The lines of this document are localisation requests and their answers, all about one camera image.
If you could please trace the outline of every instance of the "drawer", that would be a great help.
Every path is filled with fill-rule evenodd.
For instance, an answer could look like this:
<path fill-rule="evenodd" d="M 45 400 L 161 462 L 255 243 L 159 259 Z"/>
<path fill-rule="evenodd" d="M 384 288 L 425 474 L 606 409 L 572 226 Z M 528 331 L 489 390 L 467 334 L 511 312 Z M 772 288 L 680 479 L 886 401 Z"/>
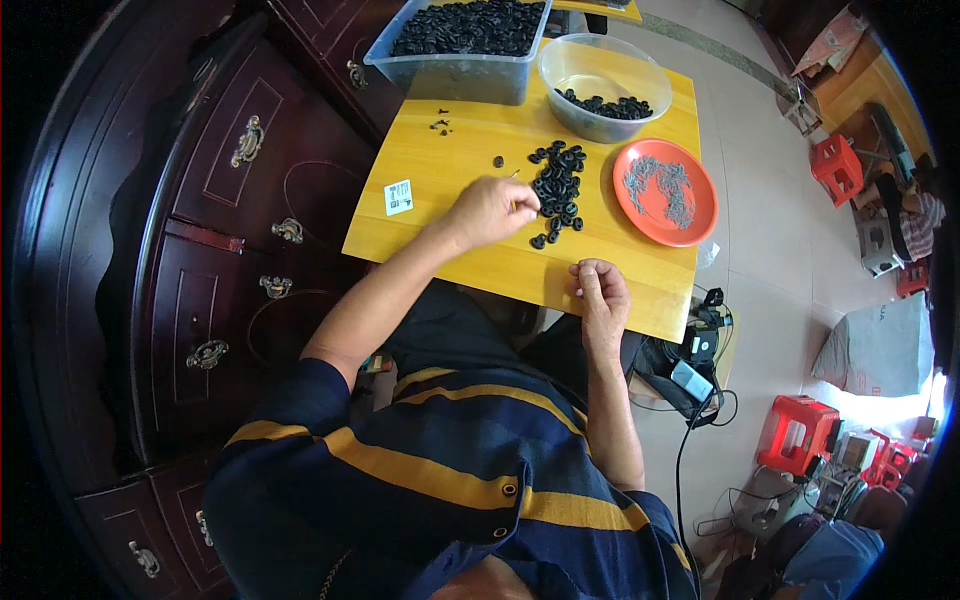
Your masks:
<path fill-rule="evenodd" d="M 362 11 L 370 3 L 353 0 L 268 0 L 265 4 L 276 11 L 294 35 L 322 54 L 336 43 L 357 11 Z"/>
<path fill-rule="evenodd" d="M 76 502 L 100 549 L 135 597 L 197 595 L 146 480 Z"/>
<path fill-rule="evenodd" d="M 213 455 L 202 455 L 150 471 L 150 481 L 174 544 L 197 587 L 203 591 L 224 582 L 227 570 L 206 532 L 202 510 L 204 485 Z"/>
<path fill-rule="evenodd" d="M 166 235 L 145 324 L 150 357 L 137 361 L 151 375 L 139 401 L 147 446 L 172 457 L 223 444 L 298 360 L 362 264 L 331 259 L 321 271 Z"/>
<path fill-rule="evenodd" d="M 403 104 L 403 93 L 375 66 L 363 63 L 380 32 L 402 7 L 402 2 L 368 2 L 356 14 L 337 43 L 323 54 L 327 72 L 385 137 Z"/>
<path fill-rule="evenodd" d="M 260 40 L 212 111 L 173 212 L 243 238 L 246 248 L 313 261 L 340 253 L 374 158 L 319 92 Z M 297 235 L 285 226 L 293 222 Z"/>

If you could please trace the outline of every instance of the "navy and yellow striped shirt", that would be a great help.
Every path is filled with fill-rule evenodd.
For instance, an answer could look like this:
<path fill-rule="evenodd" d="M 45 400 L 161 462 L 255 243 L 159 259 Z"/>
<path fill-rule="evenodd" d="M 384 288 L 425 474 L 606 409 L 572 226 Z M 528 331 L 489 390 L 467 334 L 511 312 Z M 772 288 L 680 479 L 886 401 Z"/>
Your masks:
<path fill-rule="evenodd" d="M 669 510 L 604 478 L 549 383 L 426 370 L 360 426 L 348 406 L 302 360 L 224 448 L 204 515 L 244 598 L 425 599 L 490 554 L 539 598 L 693 597 Z"/>

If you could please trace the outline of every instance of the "brass drawer pull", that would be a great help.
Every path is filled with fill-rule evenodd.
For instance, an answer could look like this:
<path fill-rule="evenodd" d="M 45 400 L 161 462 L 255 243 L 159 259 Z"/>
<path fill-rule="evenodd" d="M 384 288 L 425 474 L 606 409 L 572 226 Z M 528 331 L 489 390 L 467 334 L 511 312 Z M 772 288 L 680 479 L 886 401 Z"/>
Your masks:
<path fill-rule="evenodd" d="M 160 574 L 160 561 L 156 559 L 156 555 L 147 548 L 137 547 L 136 540 L 131 541 L 127 546 L 130 547 L 130 551 L 136 557 L 137 563 L 143 567 L 143 572 L 147 574 L 147 577 L 156 579 L 156 576 Z"/>
<path fill-rule="evenodd" d="M 244 162 L 253 162 L 256 153 L 263 145 L 263 128 L 260 127 L 260 117 L 254 115 L 247 121 L 247 132 L 240 136 L 240 145 L 233 151 L 230 166 L 236 169 Z"/>
<path fill-rule="evenodd" d="M 210 532 L 206 529 L 204 511 L 197 511 L 197 522 L 200 523 L 200 533 L 204 536 L 204 543 L 212 548 L 213 540 L 210 539 Z"/>
<path fill-rule="evenodd" d="M 220 358 L 230 350 L 230 345 L 223 340 L 210 340 L 201 344 L 197 351 L 186 357 L 188 369 L 201 368 L 208 371 L 217 366 Z"/>
<path fill-rule="evenodd" d="M 350 84 L 353 89 L 363 91 L 367 89 L 367 75 L 363 72 L 363 67 L 353 60 L 347 61 L 347 73 L 350 77 Z"/>
<path fill-rule="evenodd" d="M 270 277 L 261 276 L 260 287 L 267 290 L 267 298 L 270 300 L 279 300 L 290 293 L 290 288 L 294 282 L 288 277 Z"/>
<path fill-rule="evenodd" d="M 303 226 L 300 224 L 297 219 L 291 219 L 287 217 L 280 224 L 274 223 L 270 228 L 270 231 L 274 235 L 279 235 L 288 242 L 293 242 L 294 244 L 303 243 Z"/>

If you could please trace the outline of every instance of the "plastic container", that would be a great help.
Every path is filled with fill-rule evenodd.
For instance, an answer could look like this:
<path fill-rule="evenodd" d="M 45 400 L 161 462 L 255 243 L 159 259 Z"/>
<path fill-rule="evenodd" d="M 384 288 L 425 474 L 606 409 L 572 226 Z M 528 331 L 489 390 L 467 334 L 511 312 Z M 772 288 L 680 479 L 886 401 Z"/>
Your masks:
<path fill-rule="evenodd" d="M 540 77 L 550 109 L 564 127 L 602 144 L 630 139 L 670 108 L 673 88 L 663 69 L 647 53 L 615 37 L 598 34 L 561 36 L 540 51 Z M 611 119 L 580 108 L 554 91 L 573 88 L 577 98 L 602 96 L 604 102 L 635 96 L 653 114 L 645 119 Z"/>
<path fill-rule="evenodd" d="M 530 4 L 535 0 L 522 0 Z M 403 24 L 414 13 L 431 4 L 447 4 L 445 0 L 407 0 L 400 12 L 363 58 L 365 64 L 380 69 L 384 76 L 403 90 L 407 98 L 422 100 L 467 100 L 519 106 L 527 97 L 530 67 L 540 48 L 543 28 L 553 0 L 545 0 L 543 16 L 534 36 L 533 46 L 524 57 L 501 57 L 490 54 L 429 54 L 391 57 L 394 40 Z"/>

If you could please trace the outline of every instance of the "red plastic stool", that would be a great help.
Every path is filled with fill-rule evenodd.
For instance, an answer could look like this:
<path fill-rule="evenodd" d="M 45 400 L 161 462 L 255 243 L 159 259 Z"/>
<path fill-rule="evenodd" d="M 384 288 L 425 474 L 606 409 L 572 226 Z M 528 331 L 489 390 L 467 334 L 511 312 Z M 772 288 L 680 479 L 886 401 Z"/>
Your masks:
<path fill-rule="evenodd" d="M 770 449 L 760 452 L 756 458 L 759 465 L 800 476 L 806 473 L 810 461 L 818 454 L 829 460 L 828 438 L 834 422 L 840 419 L 840 413 L 810 396 L 777 396 L 773 411 L 778 415 L 777 432 Z M 806 431 L 800 445 L 784 448 L 790 421 L 802 424 Z"/>
<path fill-rule="evenodd" d="M 907 298 L 926 289 L 926 259 L 921 258 L 907 263 L 900 271 L 900 281 L 897 283 L 897 296 Z"/>
<path fill-rule="evenodd" d="M 813 147 L 810 173 L 814 179 L 827 185 L 836 208 L 863 189 L 860 159 L 840 133 Z"/>

